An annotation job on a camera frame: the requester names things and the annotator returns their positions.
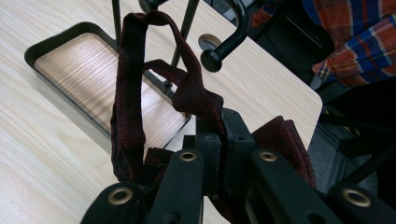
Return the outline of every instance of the dark red cloth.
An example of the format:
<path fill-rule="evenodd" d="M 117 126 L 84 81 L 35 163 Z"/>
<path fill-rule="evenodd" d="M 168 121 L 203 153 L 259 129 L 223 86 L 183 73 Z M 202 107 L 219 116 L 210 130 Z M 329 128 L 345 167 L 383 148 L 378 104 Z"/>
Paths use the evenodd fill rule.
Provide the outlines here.
<path fill-rule="evenodd" d="M 144 63 L 145 40 L 149 24 L 170 25 L 187 73 L 162 60 Z M 116 97 L 113 106 L 111 141 L 114 174 L 121 182 L 135 182 L 144 172 L 143 153 L 146 136 L 141 113 L 141 83 L 145 70 L 156 73 L 177 85 L 172 100 L 175 110 L 206 120 L 225 139 L 222 123 L 223 99 L 205 89 L 201 65 L 183 40 L 176 25 L 166 14 L 153 10 L 149 14 L 129 14 L 124 18 L 120 41 Z M 292 121 L 276 118 L 256 131 L 253 136 L 259 147 L 278 150 L 311 186 L 315 185 L 311 163 Z M 166 165 L 171 151 L 150 148 L 145 163 Z M 161 166 L 158 176 L 162 176 Z M 247 223 L 244 202 L 227 195 L 218 195 L 212 202 L 232 223 Z"/>

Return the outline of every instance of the table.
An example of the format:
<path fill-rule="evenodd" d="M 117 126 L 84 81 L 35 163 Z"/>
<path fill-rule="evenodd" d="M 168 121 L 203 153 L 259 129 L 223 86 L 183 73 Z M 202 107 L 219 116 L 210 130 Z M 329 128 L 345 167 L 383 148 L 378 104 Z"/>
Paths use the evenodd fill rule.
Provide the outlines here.
<path fill-rule="evenodd" d="M 121 15 L 140 11 L 137 2 L 121 1 Z M 171 1 L 161 10 L 180 26 L 186 5 L 187 1 Z M 0 222 L 80 222 L 99 192 L 117 182 L 109 156 L 111 144 L 35 75 L 23 54 L 81 21 L 98 24 L 114 37 L 111 3 L 4 0 L 0 18 Z M 233 30 L 202 2 L 188 42 L 200 55 L 199 36 L 212 34 L 224 40 Z M 170 62 L 173 40 L 164 36 L 162 49 L 149 55 Z M 155 49 L 153 44 L 148 41 L 148 50 Z M 294 120 L 305 147 L 309 146 L 320 98 L 252 40 L 235 50 L 220 72 L 204 70 L 203 76 L 206 87 L 222 95 L 225 106 L 238 111 L 252 132 L 282 115 Z M 184 131 L 193 132 L 193 122 Z M 204 223 L 221 222 L 225 220 L 205 199 Z"/>

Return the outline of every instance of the gray floor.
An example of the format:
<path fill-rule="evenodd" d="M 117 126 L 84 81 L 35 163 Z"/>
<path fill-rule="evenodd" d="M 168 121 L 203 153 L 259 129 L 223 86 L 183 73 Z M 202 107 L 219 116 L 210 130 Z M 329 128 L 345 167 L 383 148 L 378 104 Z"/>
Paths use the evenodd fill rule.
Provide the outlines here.
<path fill-rule="evenodd" d="M 205 0 L 209 5 L 220 14 L 224 14 L 229 8 L 220 0 Z M 249 14 L 254 12 L 260 3 L 255 3 L 247 8 Z M 269 30 L 269 32 L 258 40 L 258 44 L 282 62 L 289 68 L 298 78 L 305 83 L 309 83 L 311 75 L 309 74 L 310 67 L 316 63 L 316 59 L 294 40 L 288 31 L 276 24 Z M 327 192 L 331 186 L 329 182 L 334 159 L 336 158 L 336 149 L 338 142 L 341 139 L 351 137 L 351 133 L 337 126 L 318 124 L 315 129 L 312 141 L 308 149 L 308 155 L 312 161 L 314 172 L 317 180 L 317 188 L 322 192 Z M 368 160 L 369 157 L 359 157 L 356 159 L 347 160 L 346 173 L 352 172 L 356 167 Z M 376 176 L 375 174 L 369 176 L 360 183 L 360 186 L 376 193 Z"/>

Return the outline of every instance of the brass ring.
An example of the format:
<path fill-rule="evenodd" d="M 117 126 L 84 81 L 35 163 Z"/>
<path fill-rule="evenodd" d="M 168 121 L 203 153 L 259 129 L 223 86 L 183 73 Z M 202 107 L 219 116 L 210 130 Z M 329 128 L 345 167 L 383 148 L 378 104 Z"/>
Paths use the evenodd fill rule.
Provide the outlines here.
<path fill-rule="evenodd" d="M 120 193 L 120 192 L 124 192 L 125 196 L 122 198 L 116 198 L 116 194 Z M 122 188 L 117 188 L 117 189 L 113 189 L 113 191 L 111 191 L 111 193 L 108 195 L 108 202 L 113 204 L 113 205 L 120 205 L 123 203 L 127 203 L 129 200 L 132 199 L 133 193 L 131 189 L 122 187 Z"/>
<path fill-rule="evenodd" d="M 183 161 L 194 161 L 197 158 L 197 155 L 193 152 L 183 152 L 180 154 L 180 159 Z"/>
<path fill-rule="evenodd" d="M 262 158 L 264 161 L 276 161 L 277 159 L 275 154 L 267 151 L 260 153 L 260 158 Z"/>
<path fill-rule="evenodd" d="M 356 198 L 351 197 L 351 194 L 355 194 L 359 196 L 361 199 L 358 200 Z M 343 196 L 344 198 L 359 207 L 368 207 L 371 205 L 371 200 L 366 195 L 362 194 L 361 192 L 355 189 L 343 189 Z"/>

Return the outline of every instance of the tray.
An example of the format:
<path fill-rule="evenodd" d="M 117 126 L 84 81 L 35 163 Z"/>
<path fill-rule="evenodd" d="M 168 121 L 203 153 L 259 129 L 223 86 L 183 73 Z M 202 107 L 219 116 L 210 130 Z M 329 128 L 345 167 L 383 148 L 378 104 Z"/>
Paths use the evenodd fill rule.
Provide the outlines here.
<path fill-rule="evenodd" d="M 57 93 L 110 138 L 110 119 L 116 89 L 117 44 L 90 22 L 33 45 L 25 61 Z M 166 147 L 191 116 L 172 107 L 172 91 L 163 93 L 163 81 L 146 72 L 142 82 L 142 117 L 148 147 Z"/>

